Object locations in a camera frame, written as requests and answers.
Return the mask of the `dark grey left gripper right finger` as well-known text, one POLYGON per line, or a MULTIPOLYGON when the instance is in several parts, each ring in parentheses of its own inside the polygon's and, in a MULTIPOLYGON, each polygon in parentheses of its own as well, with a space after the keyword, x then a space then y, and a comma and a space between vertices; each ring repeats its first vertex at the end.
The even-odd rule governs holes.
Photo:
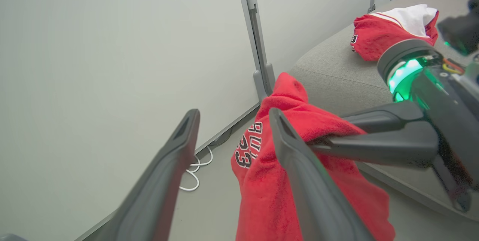
POLYGON ((305 241, 373 241, 375 238, 283 112, 269 110, 274 149, 291 186, 305 241))

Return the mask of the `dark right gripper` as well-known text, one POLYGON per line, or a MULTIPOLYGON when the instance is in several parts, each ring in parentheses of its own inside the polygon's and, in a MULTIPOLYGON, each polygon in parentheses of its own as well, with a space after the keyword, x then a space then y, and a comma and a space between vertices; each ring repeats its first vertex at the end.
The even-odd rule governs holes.
POLYGON ((468 212, 478 190, 478 56, 466 67, 454 65, 423 40, 394 44, 377 65, 394 103, 342 117, 368 134, 322 137, 308 146, 399 167, 430 167, 438 154, 433 171, 454 209, 468 212))

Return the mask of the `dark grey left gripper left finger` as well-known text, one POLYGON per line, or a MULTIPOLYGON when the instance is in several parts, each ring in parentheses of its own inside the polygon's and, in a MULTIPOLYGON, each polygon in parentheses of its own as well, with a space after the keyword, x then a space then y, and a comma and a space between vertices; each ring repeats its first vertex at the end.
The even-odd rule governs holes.
POLYGON ((122 204, 79 241, 166 241, 183 173, 190 167, 200 111, 188 110, 122 204))

